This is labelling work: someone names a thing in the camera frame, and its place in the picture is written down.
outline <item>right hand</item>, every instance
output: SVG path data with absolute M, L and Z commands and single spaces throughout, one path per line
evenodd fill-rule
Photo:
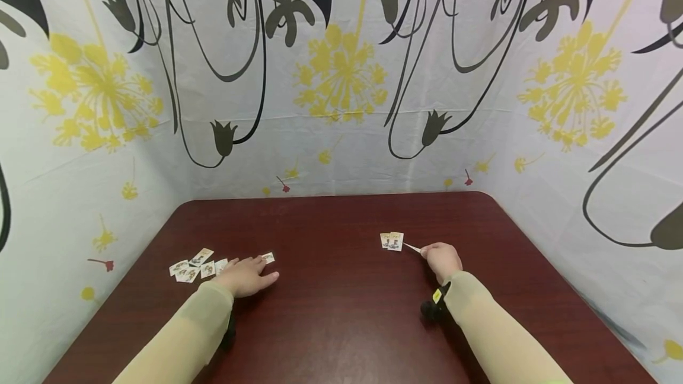
M 431 244 L 422 248 L 420 254 L 427 260 L 440 285 L 443 285 L 444 280 L 453 276 L 455 272 L 462 271 L 462 261 L 460 261 L 458 251 L 451 245 L 441 242 Z
M 228 289 L 234 298 L 248 297 L 268 288 L 280 277 L 277 271 L 261 276 L 265 266 L 266 260 L 262 257 L 249 257 L 241 261 L 235 258 L 212 280 Z

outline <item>table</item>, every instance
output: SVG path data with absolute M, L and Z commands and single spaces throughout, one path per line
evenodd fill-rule
M 490 196 L 479 192 L 181 205 L 45 381 L 111 383 L 199 285 L 168 267 L 203 247 L 214 259 L 271 250 L 270 290 L 235 304 L 237 338 L 197 383 L 487 383 L 452 320 L 419 306 L 436 288 L 406 243 L 454 244 L 464 268 L 557 360 L 575 383 L 654 383 Z

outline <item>beige sleeve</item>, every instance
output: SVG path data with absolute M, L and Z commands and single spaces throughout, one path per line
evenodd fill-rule
M 232 294 L 215 282 L 199 285 L 114 383 L 192 383 L 228 330 L 233 300 Z
M 476 277 L 450 277 L 446 307 L 467 338 L 491 384 L 571 384 L 561 367 Z

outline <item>playing card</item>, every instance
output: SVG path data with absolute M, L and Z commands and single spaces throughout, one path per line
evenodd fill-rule
M 269 252 L 268 254 L 263 254 L 261 255 L 263 259 L 266 260 L 266 264 L 274 263 L 275 262 L 275 257 L 272 252 Z
M 175 274 L 175 280 L 183 283 L 192 283 L 199 275 L 197 267 L 188 267 Z
M 199 253 L 195 255 L 194 258 L 189 261 L 189 263 L 190 265 L 199 267 L 204 263 L 204 261 L 211 257 L 211 254 L 213 254 L 211 249 L 202 248 L 202 250 L 199 251 Z
M 412 249 L 413 251 L 417 252 L 418 254 L 422 254 L 422 250 L 420 248 L 415 248 L 415 246 L 409 245 L 409 244 L 403 244 L 404 246 L 408 246 L 408 248 Z
M 388 248 L 388 242 L 391 239 L 391 233 L 380 233 L 380 240 L 382 241 L 382 249 Z
M 199 269 L 202 271 L 202 279 L 216 274 L 216 264 L 213 261 L 202 264 Z
M 184 268 L 189 267 L 187 260 L 180 261 L 179 263 L 173 264 L 171 267 L 169 267 L 169 273 L 171 273 L 171 276 L 175 275 L 178 273 L 180 270 L 183 270 Z
M 387 249 L 400 252 L 403 249 L 403 233 L 391 232 L 390 244 L 388 244 Z
M 221 271 L 228 265 L 228 259 L 224 258 L 220 261 L 216 261 L 216 274 L 220 274 Z

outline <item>patterned wall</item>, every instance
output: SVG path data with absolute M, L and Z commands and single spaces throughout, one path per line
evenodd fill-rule
M 0 380 L 184 201 L 480 190 L 678 382 L 682 31 L 683 0 L 0 0 Z

